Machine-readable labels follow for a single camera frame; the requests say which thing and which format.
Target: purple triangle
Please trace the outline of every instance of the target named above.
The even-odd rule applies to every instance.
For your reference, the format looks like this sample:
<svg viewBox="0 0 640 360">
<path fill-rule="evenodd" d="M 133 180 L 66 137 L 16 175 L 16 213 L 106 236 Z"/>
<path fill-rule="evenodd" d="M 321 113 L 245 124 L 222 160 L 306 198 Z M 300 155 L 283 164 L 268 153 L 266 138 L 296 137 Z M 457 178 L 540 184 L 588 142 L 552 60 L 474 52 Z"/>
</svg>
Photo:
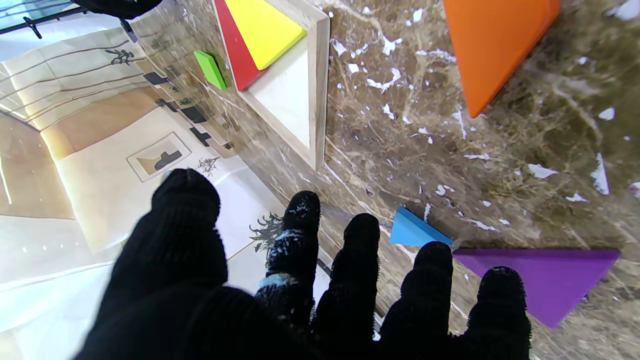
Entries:
<svg viewBox="0 0 640 360">
<path fill-rule="evenodd" d="M 458 249 L 453 256 L 478 276 L 494 266 L 516 270 L 529 313 L 553 329 L 613 266 L 620 251 Z"/>
</svg>

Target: brown marble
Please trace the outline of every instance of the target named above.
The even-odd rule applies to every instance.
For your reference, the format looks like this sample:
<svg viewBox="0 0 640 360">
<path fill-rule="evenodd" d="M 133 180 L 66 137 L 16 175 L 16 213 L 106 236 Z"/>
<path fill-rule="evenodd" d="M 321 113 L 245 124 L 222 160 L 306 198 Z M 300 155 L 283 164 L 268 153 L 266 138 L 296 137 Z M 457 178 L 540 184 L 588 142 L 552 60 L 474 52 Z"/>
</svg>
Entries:
<svg viewBox="0 0 640 360">
<path fill-rule="evenodd" d="M 406 205 L 422 216 L 430 206 L 429 223 L 456 246 L 621 249 L 615 267 L 557 329 L 532 318 L 532 358 L 640 357 L 640 200 L 628 189 L 640 181 L 640 18 L 605 14 L 622 1 L 563 1 L 531 55 L 471 119 L 441 1 L 316 3 L 332 16 L 333 45 L 326 164 L 318 172 L 233 89 L 203 86 L 191 53 L 203 49 L 226 61 L 210 1 L 166 0 L 133 27 L 154 62 L 182 73 L 176 82 L 229 131 L 283 203 L 302 189 L 320 195 L 321 246 L 329 255 L 340 249 L 351 215 L 366 211 L 381 220 L 381 313 L 398 298 L 418 250 L 388 243 L 394 212 Z M 361 71 L 351 73 L 349 63 Z M 231 82 L 229 71 L 224 76 Z M 611 121 L 598 118 L 607 108 L 615 108 Z M 609 195 L 591 177 L 599 153 Z M 488 160 L 468 158 L 484 154 Z M 558 173 L 540 179 L 529 164 Z M 587 202 L 567 199 L 576 192 Z M 452 332 L 465 330 L 478 284 L 455 264 Z"/>
</svg>

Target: green tangram piece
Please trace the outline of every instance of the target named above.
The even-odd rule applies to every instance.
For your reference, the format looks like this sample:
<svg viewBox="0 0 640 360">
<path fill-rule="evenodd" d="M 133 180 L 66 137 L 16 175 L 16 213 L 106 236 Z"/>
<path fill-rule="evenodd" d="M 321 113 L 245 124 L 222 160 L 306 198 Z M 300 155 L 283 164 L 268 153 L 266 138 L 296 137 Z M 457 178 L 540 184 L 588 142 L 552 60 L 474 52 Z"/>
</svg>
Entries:
<svg viewBox="0 0 640 360">
<path fill-rule="evenodd" d="M 200 50 L 194 51 L 193 54 L 196 56 L 198 64 L 200 64 L 200 68 L 202 69 L 202 72 L 204 72 L 204 76 L 207 80 L 209 80 L 209 82 L 216 88 L 221 90 L 226 89 L 227 84 L 225 84 L 225 80 L 222 78 L 216 59 Z"/>
</svg>

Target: white board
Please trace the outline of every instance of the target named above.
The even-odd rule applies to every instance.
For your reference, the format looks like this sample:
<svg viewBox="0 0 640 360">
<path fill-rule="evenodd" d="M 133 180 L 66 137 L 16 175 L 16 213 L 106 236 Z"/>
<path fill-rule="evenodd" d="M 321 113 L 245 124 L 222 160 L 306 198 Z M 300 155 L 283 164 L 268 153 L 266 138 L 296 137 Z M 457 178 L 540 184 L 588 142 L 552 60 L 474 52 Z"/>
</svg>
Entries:
<svg viewBox="0 0 640 360">
<path fill-rule="evenodd" d="M 269 66 L 247 91 L 258 99 L 306 147 L 309 132 L 309 60 L 307 39 L 302 38 Z"/>
</svg>

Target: framed picture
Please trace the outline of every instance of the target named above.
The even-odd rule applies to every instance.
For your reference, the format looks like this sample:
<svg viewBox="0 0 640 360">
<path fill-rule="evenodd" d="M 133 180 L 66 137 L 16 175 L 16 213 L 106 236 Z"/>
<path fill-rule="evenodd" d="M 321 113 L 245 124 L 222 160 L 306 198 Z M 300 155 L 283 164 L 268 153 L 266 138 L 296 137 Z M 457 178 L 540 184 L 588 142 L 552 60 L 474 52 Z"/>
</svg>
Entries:
<svg viewBox="0 0 640 360">
<path fill-rule="evenodd" d="M 175 133 L 129 156 L 127 162 L 143 183 L 162 174 L 191 154 Z"/>
</svg>

